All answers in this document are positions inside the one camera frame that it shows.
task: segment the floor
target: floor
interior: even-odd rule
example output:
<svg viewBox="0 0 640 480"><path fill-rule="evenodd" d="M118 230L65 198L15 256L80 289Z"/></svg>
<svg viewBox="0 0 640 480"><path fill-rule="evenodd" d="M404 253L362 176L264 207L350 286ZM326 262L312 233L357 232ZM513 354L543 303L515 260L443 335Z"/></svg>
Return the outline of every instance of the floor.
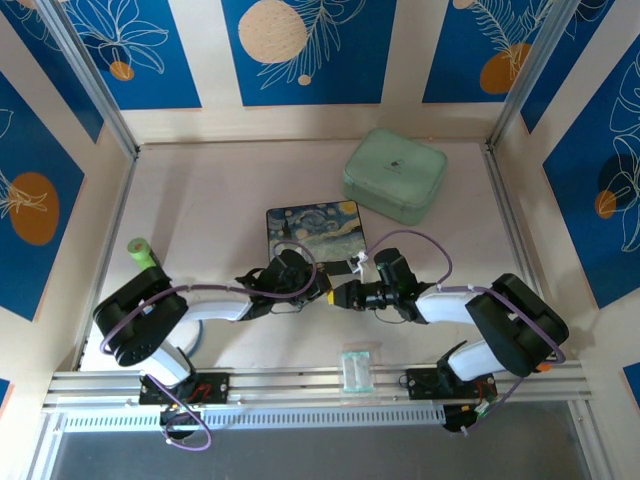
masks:
<svg viewBox="0 0 640 480"><path fill-rule="evenodd" d="M220 429L213 435L212 448L189 454L167 446L160 432L64 433L51 478L84 480L89 471L93 480L590 478L562 402L507 404L468 438L436 425Z"/></svg>
<svg viewBox="0 0 640 480"><path fill-rule="evenodd" d="M174 285L228 283L268 262L265 212L269 208L336 201L342 170L356 141L265 142L160 146L142 150L101 293L105 298L138 273L126 245L149 240ZM442 188L415 228L450 252L450 285L489 284L504 272L519 273L478 143L435 144L449 159ZM367 243L403 228L366 208ZM436 281L446 268L440 253L414 236L385 243L408 259L418 278ZM200 298L214 296L201 294ZM390 321L399 317L387 310ZM461 340L478 338L460 324L389 325L372 313L331 307L324 299L296 315L269 315L251 322L205 323L196 367L318 367L340 363L343 351L367 348L376 363L431 362ZM180 344L197 327L176 328ZM102 355L102 336L92 329L81 370L119 368Z"/></svg>

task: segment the white table surface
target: white table surface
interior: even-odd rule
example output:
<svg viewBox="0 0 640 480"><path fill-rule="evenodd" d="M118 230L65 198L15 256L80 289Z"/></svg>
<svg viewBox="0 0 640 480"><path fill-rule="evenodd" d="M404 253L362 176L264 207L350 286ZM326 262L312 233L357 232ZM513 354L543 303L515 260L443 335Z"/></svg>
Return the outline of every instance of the white table surface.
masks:
<svg viewBox="0 0 640 480"><path fill-rule="evenodd" d="M143 149L101 298L139 273L126 250L138 236L149 240L174 285L226 284L266 266L266 210L343 199L342 170L357 145L268 142ZM502 273L519 273L480 145L435 146L446 153L449 169L431 209L415 228L439 240L453 257L448 284L488 285ZM364 207L360 214L369 245L391 230L406 228ZM399 248L419 280L435 282L446 268L441 254L416 236L399 235L383 246ZM380 316L399 320L393 310ZM192 359L200 368L336 366L341 353L354 347L369 348L376 363L422 363L437 360L461 340L479 338L473 326L462 324L384 324L371 312L330 307L326 298L296 315L205 325L204 341ZM99 353L101 339L94 325L82 370L120 368Z"/></svg>

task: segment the green tape roll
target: green tape roll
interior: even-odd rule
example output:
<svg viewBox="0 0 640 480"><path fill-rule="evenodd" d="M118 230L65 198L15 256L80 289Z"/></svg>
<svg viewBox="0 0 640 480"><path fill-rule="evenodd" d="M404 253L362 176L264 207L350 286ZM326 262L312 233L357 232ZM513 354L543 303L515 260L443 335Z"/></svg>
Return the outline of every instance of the green tape roll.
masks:
<svg viewBox="0 0 640 480"><path fill-rule="evenodd" d="M127 251L131 258L135 260L140 267L140 270L145 270L149 267L158 266L155 261L155 255L151 250L151 245L144 238L134 238L127 245Z"/></svg>

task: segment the green storage box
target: green storage box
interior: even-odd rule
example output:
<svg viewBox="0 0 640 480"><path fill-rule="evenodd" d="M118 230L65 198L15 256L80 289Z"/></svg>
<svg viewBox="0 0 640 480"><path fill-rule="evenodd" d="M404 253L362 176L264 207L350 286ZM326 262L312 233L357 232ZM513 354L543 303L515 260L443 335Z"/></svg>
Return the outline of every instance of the green storage box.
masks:
<svg viewBox="0 0 640 480"><path fill-rule="evenodd" d="M447 169L440 150L372 130L344 168L344 195L405 225L422 220Z"/></svg>

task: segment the blue poster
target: blue poster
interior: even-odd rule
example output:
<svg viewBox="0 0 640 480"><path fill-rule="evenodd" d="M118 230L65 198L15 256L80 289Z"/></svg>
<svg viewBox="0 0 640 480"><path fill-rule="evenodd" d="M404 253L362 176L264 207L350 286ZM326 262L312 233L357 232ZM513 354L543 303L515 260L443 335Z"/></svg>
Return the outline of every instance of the blue poster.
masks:
<svg viewBox="0 0 640 480"><path fill-rule="evenodd" d="M35 10L33 0L0 0L0 10L67 102L89 137L94 143L97 142L104 120L51 33L44 26Z"/></svg>
<svg viewBox="0 0 640 480"><path fill-rule="evenodd" d="M168 0L68 0L64 8L121 109L201 107Z"/></svg>
<svg viewBox="0 0 640 480"><path fill-rule="evenodd" d="M380 103L396 0L222 0L245 106Z"/></svg>
<svg viewBox="0 0 640 480"><path fill-rule="evenodd" d="M640 407L640 363L634 363L628 367L624 367L624 375L627 377L633 398L636 399L638 407Z"/></svg>
<svg viewBox="0 0 640 480"><path fill-rule="evenodd" d="M533 132L567 75L615 0L582 0L522 107L522 118Z"/></svg>
<svg viewBox="0 0 640 480"><path fill-rule="evenodd" d="M12 385L9 380L0 378L0 417L2 417L4 407L7 406L7 402L9 401L9 397L11 396L11 389Z"/></svg>
<svg viewBox="0 0 640 480"><path fill-rule="evenodd" d="M554 0L450 0L424 103L501 102Z"/></svg>
<svg viewBox="0 0 640 480"><path fill-rule="evenodd" d="M33 320L84 174L0 74L0 307Z"/></svg>
<svg viewBox="0 0 640 480"><path fill-rule="evenodd" d="M640 287L640 37L544 169L598 306Z"/></svg>

